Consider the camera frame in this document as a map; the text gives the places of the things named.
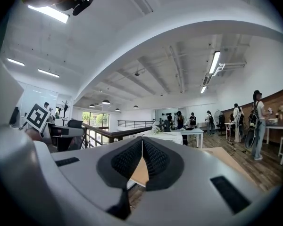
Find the staircase railing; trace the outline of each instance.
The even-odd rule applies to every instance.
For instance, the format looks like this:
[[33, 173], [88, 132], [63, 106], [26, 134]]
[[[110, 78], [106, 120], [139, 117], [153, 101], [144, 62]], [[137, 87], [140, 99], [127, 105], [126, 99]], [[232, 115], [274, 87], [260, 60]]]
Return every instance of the staircase railing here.
[[[96, 135], [100, 134], [103, 137], [107, 137], [109, 143], [113, 143], [114, 139], [117, 139], [118, 141], [123, 140], [123, 137], [130, 136], [130, 135], [135, 135], [147, 130], [151, 130], [152, 126], [149, 127], [144, 127], [144, 128], [137, 128], [137, 129], [132, 129], [132, 130], [124, 130], [124, 131], [117, 131], [117, 132], [110, 132], [106, 131], [105, 129], [108, 129], [106, 127], [94, 127], [90, 126], [88, 124], [82, 123], [82, 125], [85, 127], [84, 128], [84, 135], [83, 135], [83, 145], [85, 148], [90, 148], [90, 147], [95, 147], [98, 144], [103, 145], [102, 142], [96, 139]], [[87, 131], [94, 131], [95, 132], [95, 138], [92, 137]], [[90, 139], [95, 141], [95, 145], [92, 145], [90, 143]]]
[[121, 127], [130, 127], [130, 128], [145, 128], [151, 127], [153, 125], [152, 121], [123, 121], [118, 120], [117, 125]]

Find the wooden wall panel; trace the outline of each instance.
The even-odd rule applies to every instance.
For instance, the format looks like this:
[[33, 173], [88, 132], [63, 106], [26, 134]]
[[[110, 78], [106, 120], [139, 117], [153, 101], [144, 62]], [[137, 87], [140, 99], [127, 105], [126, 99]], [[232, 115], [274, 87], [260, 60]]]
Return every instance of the wooden wall panel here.
[[[269, 107], [271, 107], [274, 111], [274, 114], [271, 116], [271, 118], [275, 118], [275, 113], [277, 112], [279, 106], [283, 105], [283, 90], [270, 95], [268, 97], [265, 97], [262, 99], [262, 102], [264, 103], [264, 108], [265, 110], [267, 110]], [[239, 105], [242, 110], [243, 113], [245, 115], [245, 124], [248, 125], [248, 116], [251, 112], [251, 108], [252, 108], [252, 102], [246, 105]], [[234, 108], [223, 111], [223, 113], [225, 114], [225, 122], [229, 122], [230, 120], [230, 115], [231, 113], [233, 113]], [[269, 140], [271, 142], [275, 142], [275, 143], [280, 143], [280, 139], [281, 137], [283, 137], [283, 130], [278, 130], [278, 129], [270, 129], [269, 131]]]

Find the white ceiling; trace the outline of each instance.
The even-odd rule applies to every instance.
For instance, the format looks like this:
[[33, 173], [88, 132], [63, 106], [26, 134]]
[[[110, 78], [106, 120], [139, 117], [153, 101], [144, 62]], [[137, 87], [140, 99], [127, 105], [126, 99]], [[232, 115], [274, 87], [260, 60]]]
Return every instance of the white ceiling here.
[[[35, 73], [37, 68], [50, 70], [60, 75], [59, 83], [79, 89], [83, 76], [97, 66], [91, 64], [95, 53], [118, 31], [174, 1], [178, 0], [94, 0], [79, 16], [71, 15], [66, 24], [18, 2], [10, 13], [1, 57], [26, 64], [20, 68], [7, 63], [12, 71], [38, 79], [44, 75]], [[124, 64], [89, 88], [83, 99], [90, 103], [109, 99], [114, 106], [121, 106], [135, 98], [200, 90], [214, 51], [222, 52], [221, 63], [244, 62], [250, 39], [243, 34], [215, 34], [165, 44]], [[209, 88], [216, 90], [230, 74], [213, 77]]]

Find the cap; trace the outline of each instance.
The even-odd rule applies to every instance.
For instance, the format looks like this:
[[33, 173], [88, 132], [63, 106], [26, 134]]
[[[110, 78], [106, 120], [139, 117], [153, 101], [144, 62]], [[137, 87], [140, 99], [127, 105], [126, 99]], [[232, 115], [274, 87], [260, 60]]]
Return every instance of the cap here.
[[79, 4], [81, 0], [66, 0], [64, 2], [56, 4], [57, 10], [59, 11], [67, 11], [71, 8], [74, 8]]
[[254, 95], [257, 95], [257, 94], [262, 95], [262, 93], [260, 93], [260, 91], [259, 91], [259, 90], [255, 90], [255, 91], [254, 91]]

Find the window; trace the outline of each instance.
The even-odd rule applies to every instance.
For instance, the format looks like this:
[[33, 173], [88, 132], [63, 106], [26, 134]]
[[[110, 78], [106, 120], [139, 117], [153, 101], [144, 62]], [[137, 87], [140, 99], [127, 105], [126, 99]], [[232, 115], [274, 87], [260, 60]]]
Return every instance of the window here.
[[[103, 113], [93, 113], [93, 112], [83, 112], [83, 122], [90, 126], [94, 127], [109, 127], [109, 114]], [[95, 133], [94, 131], [87, 130], [87, 133], [93, 138], [97, 139], [103, 144], [108, 144], [109, 139], [107, 137], [103, 137], [102, 135]], [[92, 145], [97, 146], [96, 142], [90, 138], [89, 141]]]

